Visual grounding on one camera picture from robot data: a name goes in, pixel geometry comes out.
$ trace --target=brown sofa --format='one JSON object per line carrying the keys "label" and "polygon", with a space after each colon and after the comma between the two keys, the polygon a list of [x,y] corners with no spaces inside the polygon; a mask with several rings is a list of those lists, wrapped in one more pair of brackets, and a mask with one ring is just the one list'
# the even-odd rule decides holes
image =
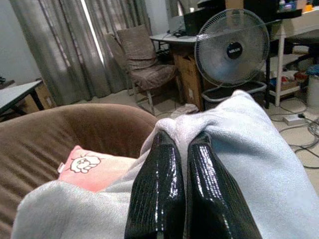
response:
{"label": "brown sofa", "polygon": [[36,187],[55,180],[75,145],[137,158],[157,119],[110,104],[59,107],[0,123],[0,238],[10,237],[17,206]]}

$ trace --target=power strip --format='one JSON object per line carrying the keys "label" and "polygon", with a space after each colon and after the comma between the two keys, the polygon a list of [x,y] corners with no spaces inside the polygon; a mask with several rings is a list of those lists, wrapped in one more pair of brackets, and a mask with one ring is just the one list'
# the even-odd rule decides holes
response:
{"label": "power strip", "polygon": [[298,114],[283,117],[284,122],[289,126],[306,123],[305,118],[300,118]]}

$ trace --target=white container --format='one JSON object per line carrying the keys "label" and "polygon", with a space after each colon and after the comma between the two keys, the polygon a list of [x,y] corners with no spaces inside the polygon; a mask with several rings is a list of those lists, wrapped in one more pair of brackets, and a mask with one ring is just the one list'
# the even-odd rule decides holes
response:
{"label": "white container", "polygon": [[307,104],[309,107],[319,107],[319,76],[309,76]]}

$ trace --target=cartoon print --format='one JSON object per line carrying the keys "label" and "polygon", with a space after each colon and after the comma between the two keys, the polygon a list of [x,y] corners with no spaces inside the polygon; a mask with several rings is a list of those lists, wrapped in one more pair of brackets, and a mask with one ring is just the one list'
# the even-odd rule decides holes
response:
{"label": "cartoon print", "polygon": [[96,156],[80,156],[78,158],[72,159],[70,170],[75,173],[88,173],[91,168],[96,167],[101,160]]}

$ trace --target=curtain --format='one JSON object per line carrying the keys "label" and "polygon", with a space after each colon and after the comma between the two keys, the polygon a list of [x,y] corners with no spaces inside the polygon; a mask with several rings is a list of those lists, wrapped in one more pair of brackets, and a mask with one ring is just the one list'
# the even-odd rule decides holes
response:
{"label": "curtain", "polygon": [[125,74],[104,34],[142,24],[144,1],[87,0],[102,63],[81,0],[10,0],[30,50],[58,105],[125,88]]}

